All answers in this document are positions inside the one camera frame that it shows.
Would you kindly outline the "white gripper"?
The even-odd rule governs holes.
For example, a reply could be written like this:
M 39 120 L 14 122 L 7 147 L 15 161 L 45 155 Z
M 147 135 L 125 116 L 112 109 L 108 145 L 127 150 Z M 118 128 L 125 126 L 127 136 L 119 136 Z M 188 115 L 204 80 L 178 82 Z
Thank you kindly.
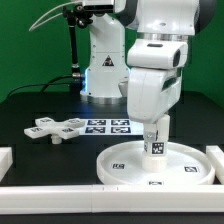
M 180 41 L 137 39 L 128 52 L 127 113 L 145 125 L 145 139 L 156 142 L 155 122 L 180 98 L 182 77 L 178 69 L 187 60 L 188 44 Z

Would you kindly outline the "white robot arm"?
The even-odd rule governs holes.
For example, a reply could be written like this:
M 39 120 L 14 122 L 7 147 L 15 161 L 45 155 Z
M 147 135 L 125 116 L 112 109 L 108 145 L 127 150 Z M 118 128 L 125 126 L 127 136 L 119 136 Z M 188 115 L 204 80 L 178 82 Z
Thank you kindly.
M 180 98 L 188 38 L 207 25 L 204 15 L 214 15 L 214 0 L 84 0 L 82 6 L 91 13 L 113 12 L 137 31 L 127 55 L 130 74 L 119 89 L 129 118 L 144 125 L 144 141 L 167 141 L 166 112 Z

